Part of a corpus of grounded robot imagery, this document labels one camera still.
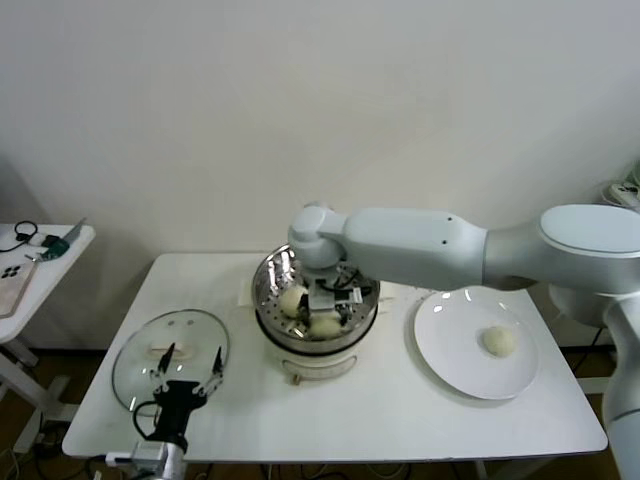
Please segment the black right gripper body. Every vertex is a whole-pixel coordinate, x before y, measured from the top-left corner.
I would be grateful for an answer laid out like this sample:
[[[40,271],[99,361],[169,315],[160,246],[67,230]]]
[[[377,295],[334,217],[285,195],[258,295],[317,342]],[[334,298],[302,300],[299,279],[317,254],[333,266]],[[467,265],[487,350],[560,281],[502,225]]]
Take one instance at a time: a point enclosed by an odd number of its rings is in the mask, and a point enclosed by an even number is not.
[[[335,309],[335,294],[324,280],[313,280],[308,287],[308,306],[311,312],[325,312]]]

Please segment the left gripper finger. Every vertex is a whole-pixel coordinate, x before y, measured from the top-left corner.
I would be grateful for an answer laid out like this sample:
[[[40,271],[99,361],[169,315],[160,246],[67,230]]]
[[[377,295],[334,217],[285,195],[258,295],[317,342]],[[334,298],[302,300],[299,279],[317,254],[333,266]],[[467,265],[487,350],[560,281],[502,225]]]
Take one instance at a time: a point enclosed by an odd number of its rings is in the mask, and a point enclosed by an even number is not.
[[[169,369],[173,354],[175,350],[175,343],[172,342],[163,355],[160,357],[159,362],[155,369],[150,371],[150,380],[152,385],[152,394],[159,394],[164,390],[166,383],[166,374]]]
[[[219,347],[212,366],[211,375],[208,380],[203,382],[199,387],[198,394],[200,396],[210,396],[223,383],[224,364],[222,347]]]

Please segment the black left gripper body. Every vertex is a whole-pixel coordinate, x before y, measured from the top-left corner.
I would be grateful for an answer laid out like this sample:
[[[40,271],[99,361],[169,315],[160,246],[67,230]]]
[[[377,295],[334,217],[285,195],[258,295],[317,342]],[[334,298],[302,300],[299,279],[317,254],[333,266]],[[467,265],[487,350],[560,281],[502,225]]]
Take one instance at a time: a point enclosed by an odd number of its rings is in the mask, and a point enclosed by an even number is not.
[[[206,394],[198,382],[169,380],[166,387],[154,393],[160,415],[150,441],[187,446],[186,430],[193,411],[206,404]]]

